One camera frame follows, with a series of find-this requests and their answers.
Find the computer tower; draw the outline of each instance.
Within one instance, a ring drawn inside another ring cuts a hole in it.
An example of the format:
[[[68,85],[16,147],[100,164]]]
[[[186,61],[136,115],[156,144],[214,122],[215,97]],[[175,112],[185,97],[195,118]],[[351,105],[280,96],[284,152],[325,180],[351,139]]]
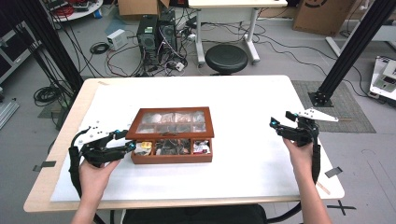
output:
[[[145,65],[160,64],[157,55],[160,40],[157,34],[157,15],[144,15],[137,28],[137,41]]]
[[[176,18],[175,11],[173,9],[165,9],[160,18],[158,19],[159,24],[159,38],[163,42],[163,49],[172,48],[177,51],[177,39],[176,39]]]

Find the black metal pole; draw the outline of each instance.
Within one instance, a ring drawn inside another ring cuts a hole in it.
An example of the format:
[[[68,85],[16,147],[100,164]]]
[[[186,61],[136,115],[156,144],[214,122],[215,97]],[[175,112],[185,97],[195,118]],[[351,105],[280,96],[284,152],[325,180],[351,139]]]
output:
[[[330,98],[335,89],[340,85],[347,72],[361,56],[361,53],[389,18],[396,7],[396,0],[375,0],[359,27],[346,43],[344,50],[338,57],[329,75],[325,78],[316,92],[310,92],[309,96],[314,106],[330,106]]]
[[[28,23],[32,32],[37,35],[41,44],[64,75],[74,94],[77,95],[82,87],[83,79],[58,34],[52,28],[43,6],[38,0],[18,0],[13,2],[13,4],[15,10],[22,14],[22,18]]]

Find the forearm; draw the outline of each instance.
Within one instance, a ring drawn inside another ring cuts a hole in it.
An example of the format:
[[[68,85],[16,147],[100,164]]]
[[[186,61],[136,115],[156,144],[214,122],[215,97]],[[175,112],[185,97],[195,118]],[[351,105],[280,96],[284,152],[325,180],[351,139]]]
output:
[[[297,179],[303,209],[304,224],[332,223],[312,178]]]
[[[75,213],[72,224],[91,224],[95,216],[96,209],[100,200],[88,200],[81,198],[77,212]]]

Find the plug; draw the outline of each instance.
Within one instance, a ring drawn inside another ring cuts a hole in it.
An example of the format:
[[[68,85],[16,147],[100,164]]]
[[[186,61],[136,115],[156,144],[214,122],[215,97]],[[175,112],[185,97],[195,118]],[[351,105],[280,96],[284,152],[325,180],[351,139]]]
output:
[[[184,68],[184,64],[183,63],[177,63],[175,68],[177,69],[177,71],[181,72],[181,70],[183,70],[183,68]]]
[[[195,34],[191,34],[187,37],[190,41],[195,41]]]

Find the table leg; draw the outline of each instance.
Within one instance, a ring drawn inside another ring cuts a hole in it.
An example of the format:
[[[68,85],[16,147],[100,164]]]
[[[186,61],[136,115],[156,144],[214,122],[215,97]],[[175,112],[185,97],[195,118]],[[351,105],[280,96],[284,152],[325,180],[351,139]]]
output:
[[[197,50],[198,64],[205,63],[204,48],[201,39],[201,9],[197,9],[197,35],[195,37],[195,47]]]
[[[327,36],[326,37],[326,41],[330,45],[330,47],[332,48],[332,51],[334,51],[334,53],[337,55],[337,57],[340,57],[341,50],[338,47],[338,45],[335,43],[334,39],[332,39],[331,36]]]
[[[251,19],[250,19],[250,26],[248,28],[248,34],[245,35],[245,41],[247,42],[247,48],[249,50],[250,56],[253,60],[253,63],[257,63],[260,61],[259,54],[257,53],[256,48],[254,48],[253,45],[253,33],[254,33],[254,27],[256,25],[256,19],[257,15],[259,15],[259,9],[257,7],[253,8],[251,12]]]

